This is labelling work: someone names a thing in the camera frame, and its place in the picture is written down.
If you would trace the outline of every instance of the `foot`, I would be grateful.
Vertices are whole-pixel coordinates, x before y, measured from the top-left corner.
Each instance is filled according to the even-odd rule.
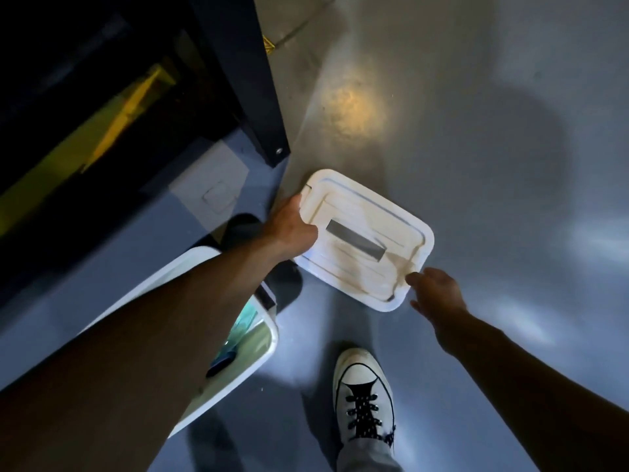
[[[344,351],[336,362],[334,411],[343,445],[352,439],[393,444],[393,394],[380,365],[366,349]]]

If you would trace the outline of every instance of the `forearm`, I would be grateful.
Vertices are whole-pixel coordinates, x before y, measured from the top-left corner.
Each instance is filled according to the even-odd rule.
[[[471,318],[451,352],[541,470],[606,469],[626,460],[629,413]]]
[[[5,389],[1,468],[146,470],[276,257],[264,240],[219,255]]]

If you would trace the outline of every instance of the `pant leg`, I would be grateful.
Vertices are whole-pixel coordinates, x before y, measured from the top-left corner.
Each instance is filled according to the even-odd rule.
[[[377,439],[354,439],[336,460],[336,472],[404,472],[391,457],[391,448]]]

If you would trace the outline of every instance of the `plastic container lid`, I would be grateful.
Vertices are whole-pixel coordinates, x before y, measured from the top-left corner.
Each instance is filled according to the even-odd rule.
[[[428,225],[334,170],[319,170],[302,190],[301,217],[319,228],[297,265],[378,311],[391,311],[435,245]]]

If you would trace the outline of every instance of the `white plastic bin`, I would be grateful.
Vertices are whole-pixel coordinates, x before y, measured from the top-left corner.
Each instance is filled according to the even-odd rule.
[[[103,314],[87,325],[83,331],[138,296],[169,282],[173,278],[184,274],[198,264],[217,255],[220,255],[220,252],[210,246],[196,246],[195,248],[191,248],[137,285],[129,293],[125,294],[120,300],[106,309]],[[214,404],[227,396],[227,394],[232,392],[236,386],[251,376],[254,371],[263,365],[275,352],[279,339],[277,324],[275,322],[276,306],[274,302],[271,301],[267,305],[267,308],[265,308],[256,295],[252,296],[252,302],[256,307],[258,317],[254,320],[252,328],[249,329],[242,341],[238,344],[238,355],[236,359],[223,371],[216,374],[216,376],[206,380],[204,386],[193,398],[190,405],[185,410],[184,415],[170,433],[171,436],[179,432],[210,409]]]

